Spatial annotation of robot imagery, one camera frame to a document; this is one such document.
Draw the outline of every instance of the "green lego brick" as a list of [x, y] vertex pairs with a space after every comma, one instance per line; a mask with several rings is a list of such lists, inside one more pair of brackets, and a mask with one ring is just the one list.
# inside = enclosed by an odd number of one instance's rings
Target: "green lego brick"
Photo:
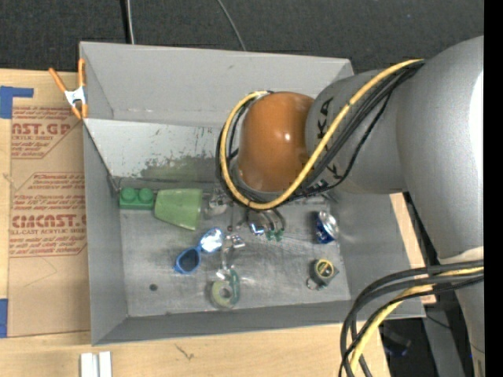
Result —
[[124, 210], [151, 210], [154, 208], [154, 193], [150, 188], [122, 188], [119, 207]]

